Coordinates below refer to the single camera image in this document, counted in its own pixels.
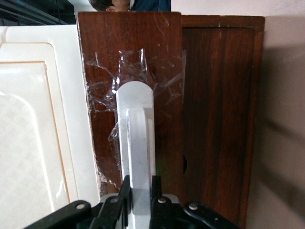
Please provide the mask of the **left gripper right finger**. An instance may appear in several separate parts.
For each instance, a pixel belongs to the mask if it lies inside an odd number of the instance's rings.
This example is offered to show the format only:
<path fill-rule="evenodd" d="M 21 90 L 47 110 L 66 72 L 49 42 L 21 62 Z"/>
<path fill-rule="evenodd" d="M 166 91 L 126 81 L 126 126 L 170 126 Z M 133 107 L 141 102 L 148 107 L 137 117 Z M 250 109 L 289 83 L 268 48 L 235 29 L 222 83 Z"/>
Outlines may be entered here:
<path fill-rule="evenodd" d="M 162 195 L 160 176 L 152 176 L 151 229 L 238 229 L 239 227 L 199 201 L 184 206 Z"/>

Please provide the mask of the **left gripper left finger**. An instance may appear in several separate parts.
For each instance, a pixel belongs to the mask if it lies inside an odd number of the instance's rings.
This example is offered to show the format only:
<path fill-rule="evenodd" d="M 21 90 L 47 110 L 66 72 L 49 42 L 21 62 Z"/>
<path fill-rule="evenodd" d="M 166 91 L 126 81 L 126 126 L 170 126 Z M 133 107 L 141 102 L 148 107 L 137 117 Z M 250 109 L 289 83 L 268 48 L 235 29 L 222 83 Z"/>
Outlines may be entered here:
<path fill-rule="evenodd" d="M 119 193 L 92 207 L 84 200 L 74 201 L 30 224 L 28 229 L 123 229 L 127 226 L 128 201 L 131 198 L 130 176 Z"/>

